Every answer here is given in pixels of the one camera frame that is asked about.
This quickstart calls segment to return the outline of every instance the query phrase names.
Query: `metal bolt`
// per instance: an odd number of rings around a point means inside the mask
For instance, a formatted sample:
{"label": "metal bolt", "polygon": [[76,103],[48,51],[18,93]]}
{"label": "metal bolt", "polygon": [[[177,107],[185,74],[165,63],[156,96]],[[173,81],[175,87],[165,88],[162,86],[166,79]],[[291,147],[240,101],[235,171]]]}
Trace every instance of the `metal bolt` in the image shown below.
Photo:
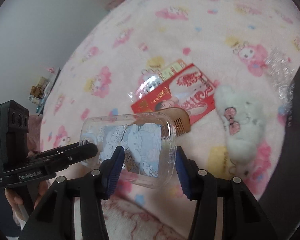
{"label": "metal bolt", "polygon": [[206,170],[198,170],[198,174],[199,174],[200,176],[206,176],[208,173],[207,173]]}
{"label": "metal bolt", "polygon": [[66,180],[66,177],[64,177],[64,176],[57,177],[57,179],[56,179],[56,181],[57,181],[58,183],[62,183],[62,182],[64,182],[65,180]]}
{"label": "metal bolt", "polygon": [[241,183],[241,179],[239,177],[233,177],[234,183]]}
{"label": "metal bolt", "polygon": [[97,175],[99,175],[100,174],[100,171],[99,170],[93,170],[93,171],[91,171],[91,175],[92,176],[97,176]]}

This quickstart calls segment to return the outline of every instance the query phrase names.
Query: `gray wall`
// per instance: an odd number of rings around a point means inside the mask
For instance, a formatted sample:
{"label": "gray wall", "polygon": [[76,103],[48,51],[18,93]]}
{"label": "gray wall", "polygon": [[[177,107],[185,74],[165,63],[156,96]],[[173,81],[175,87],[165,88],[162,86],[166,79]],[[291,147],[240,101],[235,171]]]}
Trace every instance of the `gray wall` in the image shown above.
{"label": "gray wall", "polygon": [[27,100],[47,67],[62,68],[111,0],[5,0],[0,7],[0,104]]}

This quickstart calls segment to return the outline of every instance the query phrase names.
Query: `camera lens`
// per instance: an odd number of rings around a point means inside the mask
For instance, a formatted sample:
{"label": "camera lens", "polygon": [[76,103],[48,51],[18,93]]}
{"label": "camera lens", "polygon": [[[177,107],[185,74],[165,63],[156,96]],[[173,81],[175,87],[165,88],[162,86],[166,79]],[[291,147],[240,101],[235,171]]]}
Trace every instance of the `camera lens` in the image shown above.
{"label": "camera lens", "polygon": [[17,121],[17,116],[16,116],[16,113],[13,112],[11,115],[11,122],[12,122],[12,124],[16,124],[16,121]]}
{"label": "camera lens", "polygon": [[22,125],[23,125],[23,117],[21,114],[19,114],[19,117],[18,117],[18,125],[19,125],[19,127],[22,127]]}

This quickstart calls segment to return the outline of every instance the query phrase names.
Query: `clear plastic case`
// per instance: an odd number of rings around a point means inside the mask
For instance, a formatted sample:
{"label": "clear plastic case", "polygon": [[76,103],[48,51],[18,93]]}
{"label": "clear plastic case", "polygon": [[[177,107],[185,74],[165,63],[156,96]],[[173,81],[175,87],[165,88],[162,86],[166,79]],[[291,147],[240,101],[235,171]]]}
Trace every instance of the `clear plastic case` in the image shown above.
{"label": "clear plastic case", "polygon": [[122,146],[125,150],[122,179],[158,188],[172,176],[176,160],[176,130],[172,120],[163,113],[88,118],[83,124],[79,143],[89,142],[98,147],[97,156],[83,162],[92,169],[111,158],[117,146]]}

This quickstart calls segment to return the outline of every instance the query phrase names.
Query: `white fur fabric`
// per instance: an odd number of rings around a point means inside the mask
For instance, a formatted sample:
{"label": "white fur fabric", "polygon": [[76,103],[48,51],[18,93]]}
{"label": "white fur fabric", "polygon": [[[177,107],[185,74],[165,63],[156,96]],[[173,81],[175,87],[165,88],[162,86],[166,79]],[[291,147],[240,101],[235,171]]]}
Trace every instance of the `white fur fabric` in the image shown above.
{"label": "white fur fabric", "polygon": [[262,105],[251,95],[234,92],[230,86],[225,85],[217,87],[214,100],[224,123],[231,161],[248,164],[255,158],[265,131]]}

